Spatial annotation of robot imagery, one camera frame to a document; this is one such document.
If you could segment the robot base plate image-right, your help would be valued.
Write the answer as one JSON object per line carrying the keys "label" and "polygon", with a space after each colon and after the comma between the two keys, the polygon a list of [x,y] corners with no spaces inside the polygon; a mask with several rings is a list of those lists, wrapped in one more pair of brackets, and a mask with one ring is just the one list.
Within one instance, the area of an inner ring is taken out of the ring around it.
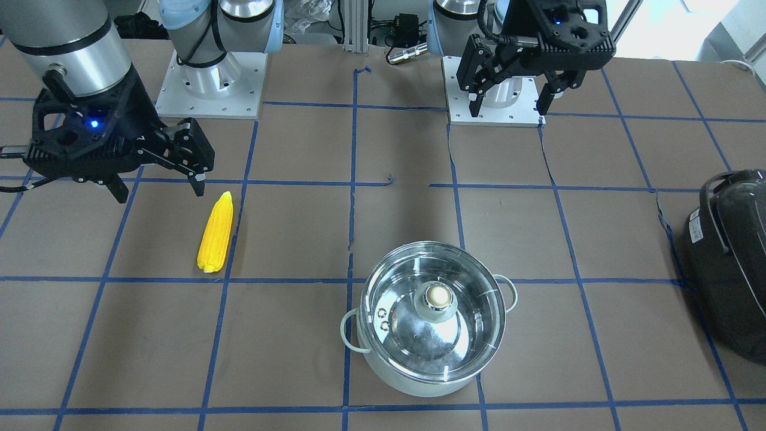
{"label": "robot base plate image-right", "polygon": [[476,116],[470,113],[470,96],[459,88],[457,70],[460,58],[442,58],[444,87],[449,122],[467,126],[531,126],[545,124],[537,108],[539,91],[532,76],[511,77],[494,86],[484,97]]}

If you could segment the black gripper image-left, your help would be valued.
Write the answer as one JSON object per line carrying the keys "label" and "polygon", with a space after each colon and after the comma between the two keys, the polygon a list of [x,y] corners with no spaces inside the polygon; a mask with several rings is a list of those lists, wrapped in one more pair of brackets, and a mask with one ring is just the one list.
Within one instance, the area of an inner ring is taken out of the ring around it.
{"label": "black gripper image-left", "polygon": [[194,118],[165,126],[134,66],[112,87],[75,96],[63,74],[45,72],[33,105],[33,124],[23,162],[50,179],[94,179],[126,204],[130,190],[121,177],[153,163],[183,174],[195,196],[205,193],[215,152]]}

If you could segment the robot base plate image-left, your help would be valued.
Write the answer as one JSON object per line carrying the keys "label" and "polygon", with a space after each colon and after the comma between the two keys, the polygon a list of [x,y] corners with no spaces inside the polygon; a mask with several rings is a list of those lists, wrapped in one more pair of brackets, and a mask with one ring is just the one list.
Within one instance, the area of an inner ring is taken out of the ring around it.
{"label": "robot base plate image-left", "polygon": [[162,117],[257,120],[266,53],[230,52],[207,68],[179,65],[173,54],[155,104]]}

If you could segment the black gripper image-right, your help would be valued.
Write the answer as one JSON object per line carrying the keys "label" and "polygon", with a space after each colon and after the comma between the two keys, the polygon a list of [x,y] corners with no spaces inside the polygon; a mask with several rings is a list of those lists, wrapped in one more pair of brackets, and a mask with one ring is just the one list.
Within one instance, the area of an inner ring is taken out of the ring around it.
{"label": "black gripper image-right", "polygon": [[457,70],[473,116],[494,86],[541,74],[546,83],[536,110],[545,116],[557,96],[582,87],[586,71],[602,68],[615,56],[605,1],[498,1],[493,12],[500,35],[495,40],[468,36]]}

